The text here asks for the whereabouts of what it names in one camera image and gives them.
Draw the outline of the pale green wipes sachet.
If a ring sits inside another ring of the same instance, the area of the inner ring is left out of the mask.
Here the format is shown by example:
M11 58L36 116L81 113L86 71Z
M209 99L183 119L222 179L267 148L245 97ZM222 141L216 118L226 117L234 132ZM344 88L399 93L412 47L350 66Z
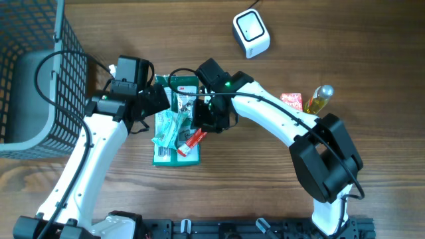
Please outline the pale green wipes sachet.
M163 122L155 136L152 138L152 142L159 147L176 149L176 141L180 128L187 117L187 112L177 113L172 110L165 110L162 117Z

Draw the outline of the red coffee stick sachet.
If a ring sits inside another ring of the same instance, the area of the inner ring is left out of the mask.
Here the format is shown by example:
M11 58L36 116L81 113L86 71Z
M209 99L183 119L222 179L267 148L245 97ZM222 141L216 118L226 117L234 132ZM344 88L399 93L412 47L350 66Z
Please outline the red coffee stick sachet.
M207 135L207 132L203 132L201 128L177 149L177 153L183 157L186 157L199 142Z

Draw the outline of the green 3M sponge packet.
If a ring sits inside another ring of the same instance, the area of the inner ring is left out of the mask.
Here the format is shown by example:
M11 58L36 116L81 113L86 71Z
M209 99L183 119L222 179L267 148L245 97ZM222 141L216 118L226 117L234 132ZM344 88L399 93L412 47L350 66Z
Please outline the green 3M sponge packet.
M187 114L187 118L182 123L182 126L177 135L175 141L175 147L179 148L187 140L189 140L192 135L196 132L192 128L193 120L193 105L194 101L197 99L194 96L186 96L182 94L176 94L173 92L167 83L168 75L156 75L155 82L163 85L166 92L167 98L170 103L169 110L177 113ZM174 89L177 89L181 92L186 92L194 94L198 92L199 83L196 76L172 76L171 85ZM154 154L153 154L153 165L155 166L168 166L168 167L182 167L189 165L198 165L200 163L200 146L194 146L189 154L184 157L177 153L176 149L170 149L166 147L161 147L154 145Z

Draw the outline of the pink Kleenex tissue pack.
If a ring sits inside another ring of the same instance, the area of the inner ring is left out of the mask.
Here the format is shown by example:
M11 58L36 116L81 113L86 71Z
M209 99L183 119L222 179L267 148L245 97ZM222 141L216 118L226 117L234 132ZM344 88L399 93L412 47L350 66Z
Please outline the pink Kleenex tissue pack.
M283 103L291 106L292 108L301 112L303 111L302 98L300 93L282 93L280 99L283 101Z

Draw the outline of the yellow oil bottle silver cap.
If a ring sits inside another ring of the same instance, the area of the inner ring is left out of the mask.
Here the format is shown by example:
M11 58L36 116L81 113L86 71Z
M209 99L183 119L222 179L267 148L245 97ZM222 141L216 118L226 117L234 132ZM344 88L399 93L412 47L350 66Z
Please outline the yellow oil bottle silver cap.
M334 94L331 85L319 86L313 96L304 104L303 111L307 114L317 115L329 102Z

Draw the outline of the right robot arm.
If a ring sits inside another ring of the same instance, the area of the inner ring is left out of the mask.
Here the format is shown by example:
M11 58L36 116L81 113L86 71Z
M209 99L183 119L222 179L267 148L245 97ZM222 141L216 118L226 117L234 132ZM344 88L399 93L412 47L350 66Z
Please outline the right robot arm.
M193 126L221 133L230 128L230 114L248 118L269 131L290 150L296 176L313 197L312 221L326 236L338 236L348 220L352 187L359 187L361 157L343 122L293 109L269 94L253 77L230 75L210 58L195 71L210 100L197 100Z

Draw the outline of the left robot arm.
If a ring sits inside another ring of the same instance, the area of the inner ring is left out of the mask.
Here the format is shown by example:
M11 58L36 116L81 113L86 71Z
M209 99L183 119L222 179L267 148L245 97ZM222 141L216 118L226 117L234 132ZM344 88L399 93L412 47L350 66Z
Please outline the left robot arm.
M14 238L145 238L139 214L112 211L93 223L96 199L118 149L136 121L169 108L164 88L152 82L153 64L120 56L110 90L88 100L82 130L53 192L34 217L20 216Z

